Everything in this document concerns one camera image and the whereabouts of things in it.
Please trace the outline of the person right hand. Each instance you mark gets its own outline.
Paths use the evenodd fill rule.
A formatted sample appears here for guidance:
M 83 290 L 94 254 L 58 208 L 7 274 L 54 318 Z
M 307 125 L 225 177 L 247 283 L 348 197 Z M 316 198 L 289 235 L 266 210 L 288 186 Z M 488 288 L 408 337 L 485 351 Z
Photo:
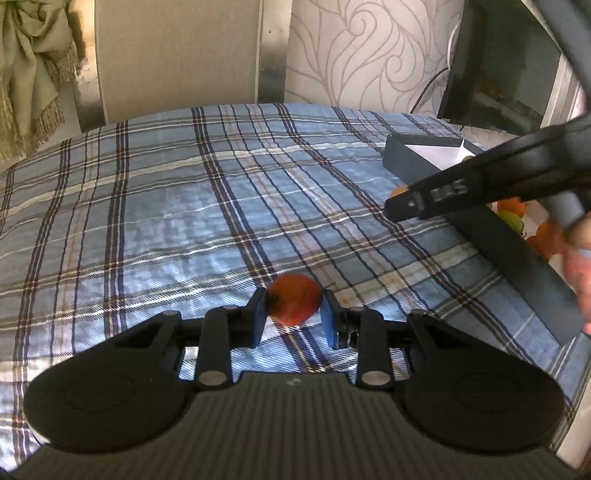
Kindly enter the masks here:
M 590 214 L 577 220 L 564 233 L 563 271 L 574 288 L 585 323 L 583 331 L 590 335 Z

